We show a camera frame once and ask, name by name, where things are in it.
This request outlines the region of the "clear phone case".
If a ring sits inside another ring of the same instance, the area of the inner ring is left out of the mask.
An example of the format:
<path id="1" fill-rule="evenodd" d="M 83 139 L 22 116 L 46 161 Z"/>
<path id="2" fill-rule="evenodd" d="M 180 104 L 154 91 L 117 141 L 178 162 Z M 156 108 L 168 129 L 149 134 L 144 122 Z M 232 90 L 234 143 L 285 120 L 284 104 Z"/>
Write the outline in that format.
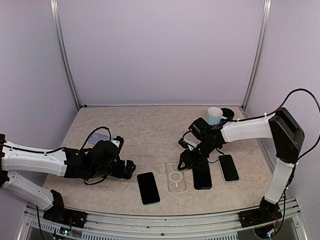
<path id="1" fill-rule="evenodd" d="M 178 170 L 177 162 L 167 162 L 165 172 L 169 193 L 183 193 L 187 190 L 184 172 Z"/>

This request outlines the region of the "black phone teal edge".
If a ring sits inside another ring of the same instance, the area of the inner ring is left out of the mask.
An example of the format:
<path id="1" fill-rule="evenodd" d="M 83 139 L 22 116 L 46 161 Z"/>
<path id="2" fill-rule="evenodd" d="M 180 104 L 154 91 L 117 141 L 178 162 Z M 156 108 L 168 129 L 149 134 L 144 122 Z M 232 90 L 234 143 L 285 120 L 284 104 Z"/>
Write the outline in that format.
<path id="1" fill-rule="evenodd" d="M 138 174 L 137 181 L 143 205 L 147 206 L 160 202 L 159 191 L 152 172 Z"/>

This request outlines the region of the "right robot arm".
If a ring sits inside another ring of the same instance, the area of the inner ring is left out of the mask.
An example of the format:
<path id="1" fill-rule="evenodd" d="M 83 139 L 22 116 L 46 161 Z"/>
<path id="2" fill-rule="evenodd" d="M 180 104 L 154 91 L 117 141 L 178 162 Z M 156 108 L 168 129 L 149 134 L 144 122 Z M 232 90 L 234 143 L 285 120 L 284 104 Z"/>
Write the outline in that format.
<path id="1" fill-rule="evenodd" d="M 226 143 L 250 139 L 272 139 L 276 150 L 276 165 L 272 179 L 263 199 L 266 201 L 256 210 L 256 218 L 266 222 L 275 212 L 283 192 L 290 185 L 305 134 L 290 112 L 281 107 L 274 113 L 247 119 L 222 121 L 216 125 L 208 124 L 203 118 L 196 119 L 188 128 L 199 140 L 199 144 L 189 147 L 181 138 L 179 144 L 184 148 L 180 154 L 178 170 L 193 169 L 208 161 L 215 149 Z"/>

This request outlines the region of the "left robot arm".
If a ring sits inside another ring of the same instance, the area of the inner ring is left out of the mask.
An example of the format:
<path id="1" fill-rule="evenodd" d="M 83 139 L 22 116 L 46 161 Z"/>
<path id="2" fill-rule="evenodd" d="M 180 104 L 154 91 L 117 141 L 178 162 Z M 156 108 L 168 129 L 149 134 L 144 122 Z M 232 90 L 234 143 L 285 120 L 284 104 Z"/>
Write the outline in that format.
<path id="1" fill-rule="evenodd" d="M 58 191 L 65 206 L 81 211 L 125 215 L 178 216 L 196 214 L 196 190 L 193 188 L 192 172 L 186 171 L 180 182 L 169 180 L 167 163 L 178 163 L 183 148 L 170 137 L 127 137 L 120 151 L 121 158 L 136 165 L 132 178 L 119 179 L 108 176 L 99 184 L 85 185 L 79 178 L 64 178 L 63 151 L 49 155 L 15 151 L 5 148 L 4 168 L 10 171 L 45 173 L 44 185 Z M 143 205 L 137 176 L 152 172 L 157 184 L 160 201 Z"/>

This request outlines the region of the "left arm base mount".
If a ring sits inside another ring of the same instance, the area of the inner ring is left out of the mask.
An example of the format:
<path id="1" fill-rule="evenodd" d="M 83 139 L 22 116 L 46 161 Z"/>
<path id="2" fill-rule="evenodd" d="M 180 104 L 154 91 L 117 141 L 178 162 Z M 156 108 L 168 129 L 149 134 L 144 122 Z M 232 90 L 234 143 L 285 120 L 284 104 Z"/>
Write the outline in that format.
<path id="1" fill-rule="evenodd" d="M 53 189 L 50 192 L 53 196 L 53 206 L 44 211 L 43 218 L 54 223 L 83 229 L 88 214 L 84 211 L 65 208 L 62 195 Z"/>

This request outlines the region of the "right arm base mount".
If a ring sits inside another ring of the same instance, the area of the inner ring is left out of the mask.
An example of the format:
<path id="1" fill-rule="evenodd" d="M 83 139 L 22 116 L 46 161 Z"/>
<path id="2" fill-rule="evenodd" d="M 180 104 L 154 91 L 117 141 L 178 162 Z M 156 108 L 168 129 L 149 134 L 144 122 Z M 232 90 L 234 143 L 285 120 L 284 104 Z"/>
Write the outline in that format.
<path id="1" fill-rule="evenodd" d="M 242 228 L 260 225 L 283 217 L 278 203 L 271 203 L 263 197 L 259 207 L 238 213 Z"/>

